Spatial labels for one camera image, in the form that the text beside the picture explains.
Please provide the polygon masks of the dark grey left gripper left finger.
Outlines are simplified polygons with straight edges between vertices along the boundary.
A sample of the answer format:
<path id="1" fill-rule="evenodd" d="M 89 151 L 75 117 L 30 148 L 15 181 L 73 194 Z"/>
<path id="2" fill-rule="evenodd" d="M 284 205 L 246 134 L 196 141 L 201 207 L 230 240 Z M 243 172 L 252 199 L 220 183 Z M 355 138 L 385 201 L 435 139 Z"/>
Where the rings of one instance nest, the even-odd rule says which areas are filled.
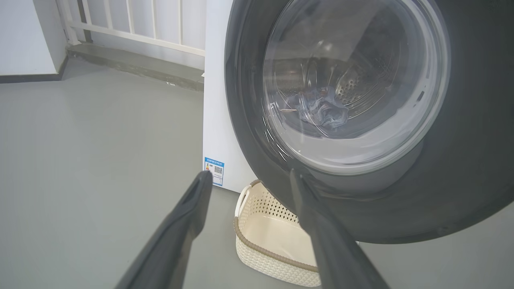
<path id="1" fill-rule="evenodd" d="M 118 282 L 118 289 L 182 288 L 192 243 L 207 219 L 211 192 L 211 172 L 199 172 Z"/>

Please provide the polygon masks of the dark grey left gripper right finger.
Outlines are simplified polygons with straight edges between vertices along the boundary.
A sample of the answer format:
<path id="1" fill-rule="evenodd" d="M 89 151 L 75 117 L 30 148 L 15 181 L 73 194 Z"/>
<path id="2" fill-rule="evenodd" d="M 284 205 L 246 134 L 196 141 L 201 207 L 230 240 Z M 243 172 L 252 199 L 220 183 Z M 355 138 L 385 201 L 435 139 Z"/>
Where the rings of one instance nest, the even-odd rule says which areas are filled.
<path id="1" fill-rule="evenodd" d="M 356 240 L 297 171 L 290 171 L 295 214 L 310 235 L 324 289 L 388 289 Z"/>

